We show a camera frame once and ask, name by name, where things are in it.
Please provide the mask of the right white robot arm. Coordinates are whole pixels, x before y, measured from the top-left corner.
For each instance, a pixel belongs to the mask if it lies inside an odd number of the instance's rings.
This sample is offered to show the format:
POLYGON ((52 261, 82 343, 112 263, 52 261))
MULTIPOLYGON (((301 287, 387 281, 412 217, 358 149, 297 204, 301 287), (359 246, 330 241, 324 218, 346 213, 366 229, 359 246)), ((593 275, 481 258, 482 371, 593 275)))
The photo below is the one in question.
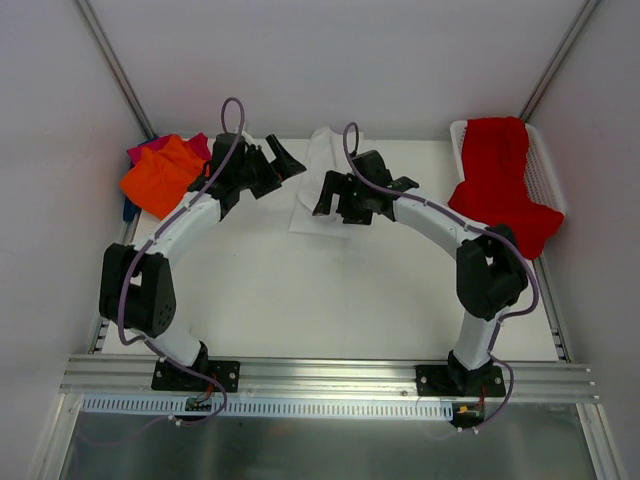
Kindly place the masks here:
POLYGON ((376 151, 348 162, 350 172, 325 174, 314 215, 336 212, 352 225, 368 225, 382 215, 422 234, 454 260, 463 322, 445 373, 432 384, 439 391, 472 394, 489 378, 501 323, 515 316, 513 306, 534 285, 514 233, 504 224, 486 226, 427 198, 416 181, 392 177, 376 151))

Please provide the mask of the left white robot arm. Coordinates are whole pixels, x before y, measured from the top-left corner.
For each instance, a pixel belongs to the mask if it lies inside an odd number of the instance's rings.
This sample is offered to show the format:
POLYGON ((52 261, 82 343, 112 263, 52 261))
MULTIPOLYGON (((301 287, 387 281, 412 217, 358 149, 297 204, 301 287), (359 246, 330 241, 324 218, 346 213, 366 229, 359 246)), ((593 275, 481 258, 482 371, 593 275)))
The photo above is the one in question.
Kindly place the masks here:
POLYGON ((120 342, 143 343, 174 367, 174 378, 188 390, 208 381, 206 345, 175 325, 177 301, 172 269, 196 241, 218 225, 243 191, 259 199, 305 172, 270 134, 274 157, 242 133, 216 136, 205 162, 177 206, 143 239, 111 244, 102 265, 99 313, 117 327, 120 342))

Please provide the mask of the white t shirt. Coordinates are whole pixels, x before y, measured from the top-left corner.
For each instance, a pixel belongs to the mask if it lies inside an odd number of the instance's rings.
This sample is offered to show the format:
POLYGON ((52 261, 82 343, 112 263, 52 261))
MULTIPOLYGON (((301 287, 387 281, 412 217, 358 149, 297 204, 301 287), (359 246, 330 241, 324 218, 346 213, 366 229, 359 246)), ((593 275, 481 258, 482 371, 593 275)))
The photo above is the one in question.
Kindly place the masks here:
POLYGON ((342 223, 342 218, 336 212, 336 199, 332 202, 329 215, 312 215, 320 199, 326 173, 329 171, 341 174, 351 172, 343 149, 342 135, 335 133, 328 126, 316 130, 307 146, 305 162, 306 171, 301 176, 289 232, 350 238, 354 227, 342 223))

